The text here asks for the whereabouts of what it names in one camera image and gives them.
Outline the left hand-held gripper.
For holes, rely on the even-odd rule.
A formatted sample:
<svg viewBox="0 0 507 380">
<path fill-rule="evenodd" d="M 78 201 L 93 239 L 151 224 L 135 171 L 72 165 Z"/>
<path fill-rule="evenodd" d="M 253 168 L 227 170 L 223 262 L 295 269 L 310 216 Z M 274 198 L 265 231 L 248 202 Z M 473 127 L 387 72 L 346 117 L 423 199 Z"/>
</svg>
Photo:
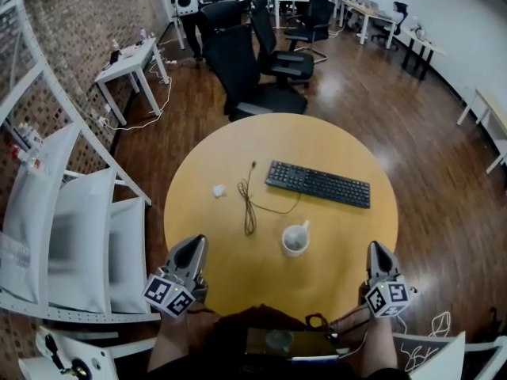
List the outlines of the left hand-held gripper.
<svg viewBox="0 0 507 380">
<path fill-rule="evenodd" d="M 208 284 L 203 268 L 208 255 L 208 239 L 194 235 L 177 243 L 165 265 L 148 278 L 144 300 L 169 317 L 183 317 L 196 302 L 204 304 Z"/>
</svg>

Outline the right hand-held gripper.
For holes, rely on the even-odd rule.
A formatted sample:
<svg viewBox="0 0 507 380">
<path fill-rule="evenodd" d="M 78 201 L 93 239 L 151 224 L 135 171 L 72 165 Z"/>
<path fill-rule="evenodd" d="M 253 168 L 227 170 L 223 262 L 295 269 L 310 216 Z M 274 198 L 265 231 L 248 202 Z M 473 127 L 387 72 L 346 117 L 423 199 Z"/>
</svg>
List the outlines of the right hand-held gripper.
<svg viewBox="0 0 507 380">
<path fill-rule="evenodd" d="M 377 241 L 368 246 L 367 273 L 361 300 L 374 317 L 395 317 L 410 304 L 397 257 Z"/>
</svg>

